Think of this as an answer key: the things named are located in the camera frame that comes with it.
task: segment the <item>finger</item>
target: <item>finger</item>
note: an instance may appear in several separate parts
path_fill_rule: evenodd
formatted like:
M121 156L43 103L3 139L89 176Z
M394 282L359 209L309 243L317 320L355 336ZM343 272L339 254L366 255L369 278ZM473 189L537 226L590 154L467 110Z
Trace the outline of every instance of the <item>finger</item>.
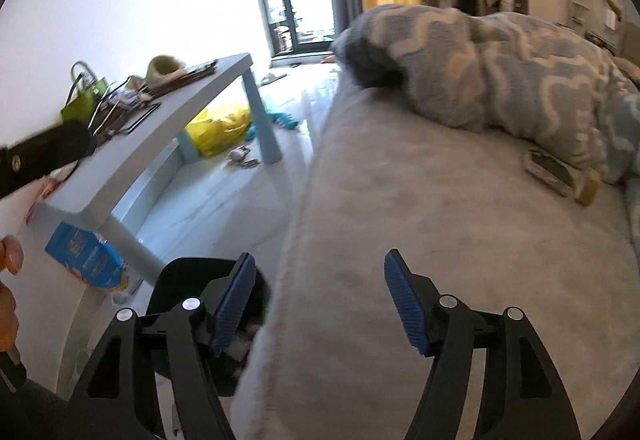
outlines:
M2 282L0 282L0 329L4 328L4 321L15 312L15 297Z
M22 268L24 261L24 251L20 242L15 236L7 236L2 240L2 248L0 248L0 258L2 265L0 270L6 268L12 274L18 274Z
M18 336L18 328L20 323L18 318L13 315L7 323L7 328L0 332L0 352L5 352L15 344L15 338Z

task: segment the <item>blanket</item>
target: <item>blanket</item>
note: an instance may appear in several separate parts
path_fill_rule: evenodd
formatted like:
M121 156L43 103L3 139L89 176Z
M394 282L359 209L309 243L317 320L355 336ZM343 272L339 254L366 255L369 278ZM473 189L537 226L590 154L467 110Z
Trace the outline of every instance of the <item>blanket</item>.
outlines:
M640 94L606 51L513 12L473 17L404 4L365 12L333 50L360 86L401 84L431 120L503 128L609 183L625 181L640 258Z

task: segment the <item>yellow plastic bag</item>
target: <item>yellow plastic bag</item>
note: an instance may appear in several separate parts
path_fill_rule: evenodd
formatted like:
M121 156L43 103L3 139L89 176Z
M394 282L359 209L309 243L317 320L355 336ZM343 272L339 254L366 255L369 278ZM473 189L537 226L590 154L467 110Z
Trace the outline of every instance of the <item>yellow plastic bag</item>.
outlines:
M211 158L242 140L251 122L245 104L207 106L184 128L200 155Z

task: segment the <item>pillow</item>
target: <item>pillow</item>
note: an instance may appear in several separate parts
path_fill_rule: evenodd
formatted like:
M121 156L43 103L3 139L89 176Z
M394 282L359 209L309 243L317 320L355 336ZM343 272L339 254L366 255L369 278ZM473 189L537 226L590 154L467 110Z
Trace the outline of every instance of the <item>pillow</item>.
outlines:
M622 57L612 57L613 64L627 77L633 84L640 87L640 67L633 64L628 59Z

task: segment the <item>gray bed sheet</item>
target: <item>gray bed sheet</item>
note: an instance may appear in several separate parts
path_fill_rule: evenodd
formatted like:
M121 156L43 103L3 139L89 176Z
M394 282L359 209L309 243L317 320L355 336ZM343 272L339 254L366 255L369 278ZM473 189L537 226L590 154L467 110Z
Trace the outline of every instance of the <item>gray bed sheet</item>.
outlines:
M343 74L274 300L231 409L242 440L402 439L431 361L383 277L398 248L471 308L521 307L590 438L640 366L640 276L620 190L582 208L522 168L528 147L415 115ZM482 383L474 356L458 438Z

